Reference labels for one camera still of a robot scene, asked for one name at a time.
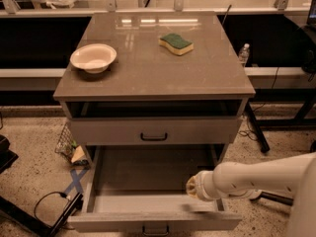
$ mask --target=floor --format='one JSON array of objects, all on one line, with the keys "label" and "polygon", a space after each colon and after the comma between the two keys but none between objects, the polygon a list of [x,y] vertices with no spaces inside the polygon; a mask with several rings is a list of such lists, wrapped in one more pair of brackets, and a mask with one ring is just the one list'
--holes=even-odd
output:
[{"label": "floor", "polygon": [[[292,116],[297,106],[268,106],[257,110],[258,117]],[[73,167],[55,153],[60,133],[66,119],[60,107],[0,107],[3,127],[0,134],[10,142],[10,149],[19,155],[11,168],[0,175],[0,195],[33,215],[37,202],[51,192],[65,191],[72,179]],[[316,138],[316,131],[265,131],[271,147],[267,154],[260,151],[255,135],[244,136],[249,129],[247,117],[243,117],[240,133],[226,152],[224,161],[258,163],[308,153]],[[81,184],[84,187],[88,175]],[[290,207],[264,198],[257,201],[247,199],[226,200],[227,209],[241,214],[243,220],[233,231],[180,232],[172,237],[228,237],[228,236],[285,236]],[[37,210],[37,216],[52,224],[65,206],[65,199],[59,196],[47,197]],[[34,236],[16,223],[0,218],[0,236]],[[61,230],[60,237],[133,237],[141,234],[127,233],[78,233],[76,230]]]}]

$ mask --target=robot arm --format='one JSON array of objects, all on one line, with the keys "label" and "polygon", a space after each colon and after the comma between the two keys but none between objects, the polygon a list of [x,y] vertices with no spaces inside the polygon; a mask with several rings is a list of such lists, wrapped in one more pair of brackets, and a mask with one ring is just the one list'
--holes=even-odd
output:
[{"label": "robot arm", "polygon": [[201,171],[191,177],[187,182],[187,193],[203,201],[249,198],[255,190],[294,196],[301,177],[314,158],[316,153],[252,165],[221,163],[214,171]]}]

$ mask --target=green and yellow sponge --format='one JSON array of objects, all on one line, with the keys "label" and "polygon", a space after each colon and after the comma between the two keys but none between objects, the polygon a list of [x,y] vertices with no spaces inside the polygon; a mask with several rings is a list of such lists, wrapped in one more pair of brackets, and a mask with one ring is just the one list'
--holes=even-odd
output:
[{"label": "green and yellow sponge", "polygon": [[176,55],[183,55],[194,49],[194,44],[182,39],[180,35],[168,34],[159,38],[159,44],[165,46]]}]

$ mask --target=closed drawer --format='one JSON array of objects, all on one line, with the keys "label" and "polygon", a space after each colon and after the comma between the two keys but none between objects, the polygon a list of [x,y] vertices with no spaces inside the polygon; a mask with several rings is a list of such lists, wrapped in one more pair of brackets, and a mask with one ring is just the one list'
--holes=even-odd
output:
[{"label": "closed drawer", "polygon": [[213,169],[212,155],[201,145],[99,148],[82,211],[68,221],[80,232],[232,230],[238,214],[185,191],[192,175]]},{"label": "closed drawer", "polygon": [[79,144],[209,144],[234,141],[241,120],[175,118],[74,118],[69,128]]}]

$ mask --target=mesh basket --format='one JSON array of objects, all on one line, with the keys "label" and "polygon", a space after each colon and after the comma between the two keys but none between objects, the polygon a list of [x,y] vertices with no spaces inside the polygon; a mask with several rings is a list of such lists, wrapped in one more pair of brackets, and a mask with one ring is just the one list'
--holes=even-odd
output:
[{"label": "mesh basket", "polygon": [[55,153],[61,155],[63,158],[67,160],[71,165],[79,165],[79,166],[87,166],[88,161],[86,159],[78,160],[72,162],[72,158],[78,147],[76,141],[73,139],[72,134],[66,124],[61,131],[58,143],[55,148]]}]

